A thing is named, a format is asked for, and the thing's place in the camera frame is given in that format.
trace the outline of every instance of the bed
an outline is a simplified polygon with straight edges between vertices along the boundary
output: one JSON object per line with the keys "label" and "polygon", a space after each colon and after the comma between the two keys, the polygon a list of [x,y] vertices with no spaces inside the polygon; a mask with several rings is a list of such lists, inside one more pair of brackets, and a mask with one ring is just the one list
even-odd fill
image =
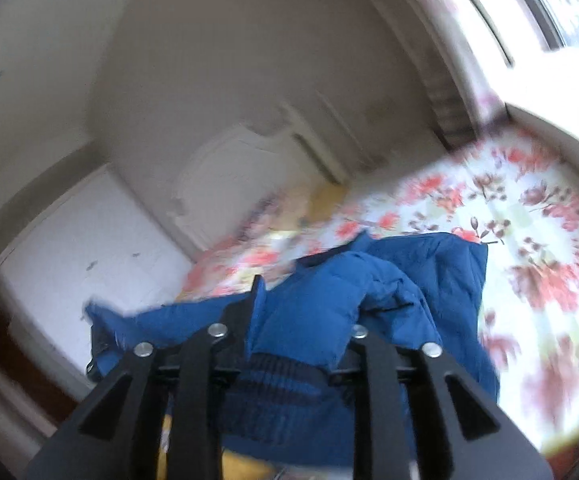
{"label": "bed", "polygon": [[488,244],[479,338],[500,373],[499,404],[548,456],[578,441],[579,175],[510,125],[407,178],[376,184],[373,175],[355,178],[338,201],[331,195],[340,188],[317,192],[329,217],[285,218],[282,228],[274,220],[300,209],[295,188],[259,202],[244,226],[203,253],[180,300],[249,290],[256,274],[272,287],[297,258],[362,230],[375,238],[451,232]]}

